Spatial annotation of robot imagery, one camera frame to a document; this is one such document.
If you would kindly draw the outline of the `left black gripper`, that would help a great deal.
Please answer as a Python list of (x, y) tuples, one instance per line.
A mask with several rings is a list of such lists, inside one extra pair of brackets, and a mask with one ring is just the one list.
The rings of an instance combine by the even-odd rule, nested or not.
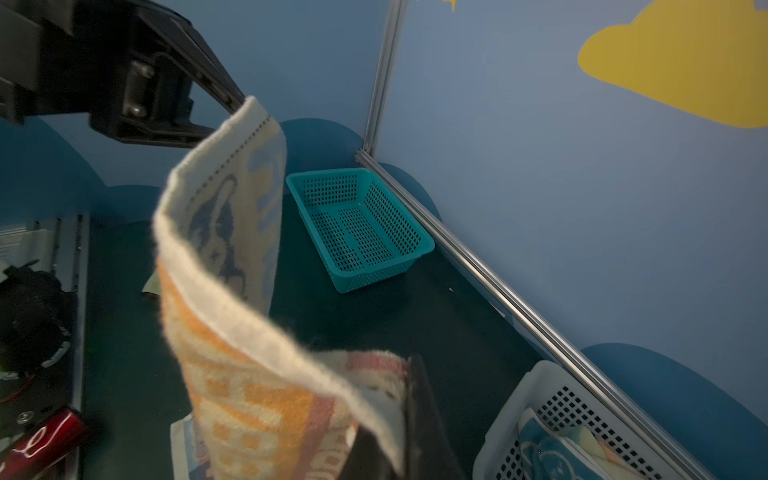
[(1, 117), (86, 113), (125, 144), (192, 148), (198, 85), (226, 111), (245, 96), (192, 23), (153, 1), (4, 1)]

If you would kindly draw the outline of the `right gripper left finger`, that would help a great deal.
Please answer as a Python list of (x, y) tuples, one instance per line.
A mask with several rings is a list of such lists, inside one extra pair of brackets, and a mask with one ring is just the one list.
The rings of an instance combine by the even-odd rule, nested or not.
[(402, 480), (381, 450), (375, 435), (365, 427), (358, 429), (352, 449), (344, 464), (339, 480)]

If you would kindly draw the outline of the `blue bunny pattern towel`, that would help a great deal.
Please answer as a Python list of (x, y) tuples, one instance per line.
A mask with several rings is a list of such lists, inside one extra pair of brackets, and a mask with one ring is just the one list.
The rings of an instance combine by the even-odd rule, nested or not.
[(577, 445), (551, 431), (532, 408), (523, 411), (517, 428), (524, 479), (610, 479)]

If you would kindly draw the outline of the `cream RABBIT lettered towel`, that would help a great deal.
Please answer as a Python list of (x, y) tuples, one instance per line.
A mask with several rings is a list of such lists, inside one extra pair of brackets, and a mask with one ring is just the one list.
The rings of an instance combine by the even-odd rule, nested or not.
[(254, 97), (169, 174), (153, 217), (161, 323), (217, 479), (336, 479), (355, 436), (406, 469), (406, 364), (312, 352), (269, 316), (287, 158)]

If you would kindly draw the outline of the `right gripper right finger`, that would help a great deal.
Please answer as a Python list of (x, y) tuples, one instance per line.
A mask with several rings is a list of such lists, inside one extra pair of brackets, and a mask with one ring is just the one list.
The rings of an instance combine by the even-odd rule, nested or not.
[(448, 441), (422, 358), (407, 362), (406, 473), (409, 480), (459, 480), (464, 473)]

